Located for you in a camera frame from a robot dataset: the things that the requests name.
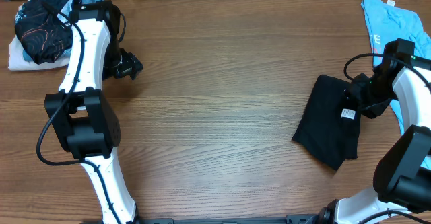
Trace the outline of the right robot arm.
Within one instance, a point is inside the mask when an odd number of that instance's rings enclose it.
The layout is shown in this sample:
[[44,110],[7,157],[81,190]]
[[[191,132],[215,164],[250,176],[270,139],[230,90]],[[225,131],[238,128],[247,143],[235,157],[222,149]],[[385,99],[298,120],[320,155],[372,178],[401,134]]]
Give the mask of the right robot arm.
[[350,79],[344,96],[367,118],[380,116],[390,101],[400,105],[404,132],[378,163],[373,185],[322,208],[309,223],[380,223],[403,216],[417,223],[430,210],[430,60],[414,54],[412,41],[386,44],[373,76]]

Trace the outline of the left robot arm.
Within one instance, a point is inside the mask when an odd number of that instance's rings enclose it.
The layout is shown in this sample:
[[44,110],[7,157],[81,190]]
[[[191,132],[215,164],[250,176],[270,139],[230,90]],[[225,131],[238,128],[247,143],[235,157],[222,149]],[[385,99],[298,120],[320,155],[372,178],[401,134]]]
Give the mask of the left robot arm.
[[126,21],[112,1],[76,5],[68,21],[73,32],[70,61],[58,92],[45,97],[45,127],[53,127],[63,150],[72,154],[66,164],[85,169],[102,209],[101,223],[140,223],[119,164],[119,120],[102,82],[135,79],[143,65],[119,46]]

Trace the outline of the black t-shirt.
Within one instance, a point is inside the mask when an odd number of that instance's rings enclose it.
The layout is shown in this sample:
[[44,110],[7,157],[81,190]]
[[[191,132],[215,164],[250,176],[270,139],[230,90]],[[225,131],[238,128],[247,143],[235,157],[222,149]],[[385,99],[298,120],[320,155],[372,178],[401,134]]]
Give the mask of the black t-shirt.
[[292,140],[333,170],[358,157],[358,104],[345,95],[349,83],[320,75]]

